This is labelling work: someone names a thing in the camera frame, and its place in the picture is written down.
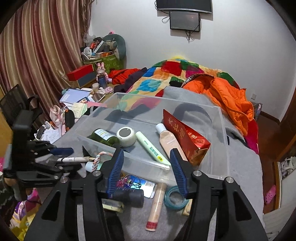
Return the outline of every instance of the mesh chair back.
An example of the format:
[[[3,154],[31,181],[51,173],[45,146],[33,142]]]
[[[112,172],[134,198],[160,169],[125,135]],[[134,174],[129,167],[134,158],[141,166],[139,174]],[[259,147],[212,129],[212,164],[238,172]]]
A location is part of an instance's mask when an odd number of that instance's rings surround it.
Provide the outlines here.
[[[8,123],[12,126],[21,110],[27,108],[26,96],[19,85],[13,87],[6,95],[0,100],[0,108]]]

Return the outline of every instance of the hand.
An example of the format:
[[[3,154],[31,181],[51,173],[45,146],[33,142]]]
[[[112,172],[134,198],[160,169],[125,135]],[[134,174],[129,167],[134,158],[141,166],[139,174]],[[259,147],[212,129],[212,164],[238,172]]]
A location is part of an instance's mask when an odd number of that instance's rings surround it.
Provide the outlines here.
[[[13,185],[17,184],[16,179],[11,179],[11,178],[4,178],[4,181],[7,186],[12,187]],[[29,196],[33,191],[33,188],[26,188],[26,194]]]

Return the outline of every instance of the transparent plastic bin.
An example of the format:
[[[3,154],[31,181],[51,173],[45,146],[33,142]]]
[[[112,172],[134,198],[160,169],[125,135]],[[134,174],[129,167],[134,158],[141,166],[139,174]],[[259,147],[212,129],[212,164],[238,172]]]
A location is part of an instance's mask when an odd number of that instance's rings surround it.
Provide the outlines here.
[[[226,131],[219,107],[128,93],[116,93],[104,104],[105,107],[98,107],[89,115],[84,127],[76,130],[78,139],[92,156],[100,151],[115,151],[110,146],[87,138],[92,131],[102,128],[116,134],[121,127],[129,126],[135,132],[141,131],[168,159],[155,129],[162,122],[165,109],[211,143],[198,169],[218,179],[229,175]],[[138,141],[125,150],[123,171],[153,182],[176,185],[172,169],[166,170],[166,165],[156,162]]]

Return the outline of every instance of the striped curtain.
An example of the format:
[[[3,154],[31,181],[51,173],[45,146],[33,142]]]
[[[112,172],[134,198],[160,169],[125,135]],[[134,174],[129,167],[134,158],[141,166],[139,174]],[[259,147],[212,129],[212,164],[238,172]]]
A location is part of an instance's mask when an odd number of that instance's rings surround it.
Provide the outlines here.
[[[93,0],[28,0],[0,34],[0,85],[39,95],[44,114],[68,88],[67,73],[82,65],[80,47]]]

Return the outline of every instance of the wall outlet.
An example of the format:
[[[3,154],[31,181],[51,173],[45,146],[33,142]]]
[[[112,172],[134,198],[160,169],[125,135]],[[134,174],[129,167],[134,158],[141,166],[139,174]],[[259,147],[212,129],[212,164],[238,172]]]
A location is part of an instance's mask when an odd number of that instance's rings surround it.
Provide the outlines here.
[[[255,100],[255,99],[256,99],[256,95],[255,95],[254,93],[252,93],[252,95],[251,95],[251,99],[252,99],[252,100]]]

